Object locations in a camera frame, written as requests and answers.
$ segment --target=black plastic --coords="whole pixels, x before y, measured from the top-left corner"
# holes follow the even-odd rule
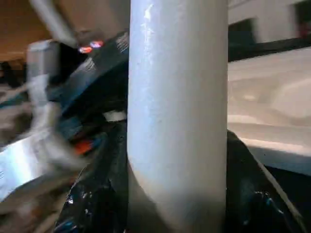
[[[54,232],[124,232],[127,181],[126,123],[120,123],[108,134],[106,145],[94,163],[82,172],[71,189]],[[268,170],[232,132],[227,137],[224,230],[228,233],[307,232],[302,215]]]

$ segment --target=white surface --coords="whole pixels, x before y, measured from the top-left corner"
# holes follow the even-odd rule
[[[265,165],[311,175],[311,49],[230,63],[228,128]]]
[[[227,1],[133,0],[130,29],[128,157],[134,175],[172,228],[193,232],[201,224],[220,232]]]

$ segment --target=orange object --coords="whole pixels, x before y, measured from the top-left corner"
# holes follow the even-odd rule
[[[80,53],[90,53],[90,52],[92,52],[92,47],[80,47],[79,48],[79,52]]]
[[[74,145],[77,154],[84,154],[92,149],[92,142],[90,140],[83,140]]]

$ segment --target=white wall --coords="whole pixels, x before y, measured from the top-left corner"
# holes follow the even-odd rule
[[[298,37],[293,4],[303,0],[231,0],[228,23],[253,19],[257,42]]]

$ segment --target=garbage bag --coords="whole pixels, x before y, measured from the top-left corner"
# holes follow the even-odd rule
[[[122,233],[128,230],[127,200],[123,122],[108,134],[95,161],[72,187],[54,232]],[[270,172],[228,131],[224,232],[306,233],[304,221]]]
[[[117,124],[71,188],[55,233],[122,233],[127,217],[126,124]]]

